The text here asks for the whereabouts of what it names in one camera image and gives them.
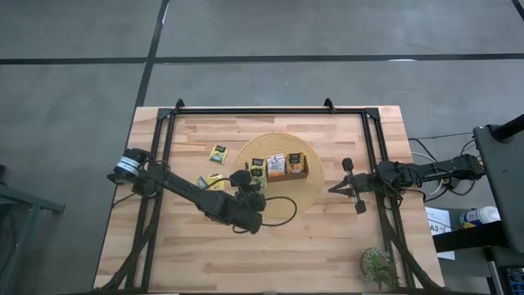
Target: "round placemat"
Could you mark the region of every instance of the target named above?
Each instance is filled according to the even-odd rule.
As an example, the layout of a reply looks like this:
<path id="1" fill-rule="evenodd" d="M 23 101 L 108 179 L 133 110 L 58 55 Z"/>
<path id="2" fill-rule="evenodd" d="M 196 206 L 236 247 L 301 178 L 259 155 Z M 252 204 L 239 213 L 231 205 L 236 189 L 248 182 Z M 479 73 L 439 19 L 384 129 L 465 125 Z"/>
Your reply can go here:
<path id="1" fill-rule="evenodd" d="M 313 148 L 304 140 L 284 133 L 271 133 L 254 138 L 246 144 L 238 155 L 236 168 L 245 169 L 244 163 L 250 163 L 253 158 L 267 159 L 274 154 L 303 152 L 307 157 L 309 174 L 305 179 L 285 180 L 268 183 L 264 191 L 266 198 L 284 196 L 293 199 L 298 206 L 297 214 L 303 213 L 313 206 L 322 193 L 324 177 L 320 158 Z M 288 200 L 276 199 L 268 201 L 263 216 L 270 218 L 288 218 L 293 213 L 293 204 Z"/>

